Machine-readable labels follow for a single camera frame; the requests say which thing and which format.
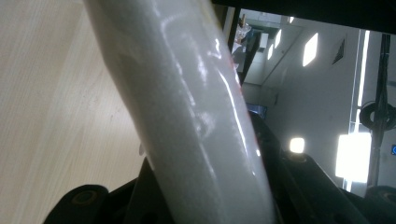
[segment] black round object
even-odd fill
[[[370,104],[364,107],[359,115],[361,123],[371,130],[374,128],[374,122],[371,120],[370,117],[375,112],[375,110],[376,110],[375,104]],[[396,108],[390,104],[388,104],[388,116],[389,119],[385,127],[386,131],[393,129],[394,126],[396,125]]]

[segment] bright light panel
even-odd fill
[[[303,138],[292,138],[290,141],[290,151],[294,153],[304,152],[305,140]]]
[[[317,56],[318,33],[305,44],[303,66],[307,66]]]
[[[369,133],[340,135],[335,175],[348,181],[367,183],[371,141]]]
[[[271,45],[271,47],[268,49],[268,60],[272,57],[272,53],[274,51],[274,45]]]
[[[277,35],[275,37],[275,48],[279,45],[281,36],[282,36],[282,30],[279,30],[279,32],[277,32]]]

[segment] wood grain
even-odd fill
[[[143,160],[80,1],[0,2],[0,223],[42,223],[70,189]]]

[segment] white cylindrical object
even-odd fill
[[[272,223],[272,195],[207,1],[85,0],[177,223]]]

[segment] glossy plastic surface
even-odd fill
[[[272,196],[210,4],[85,0],[177,223],[272,223]]]

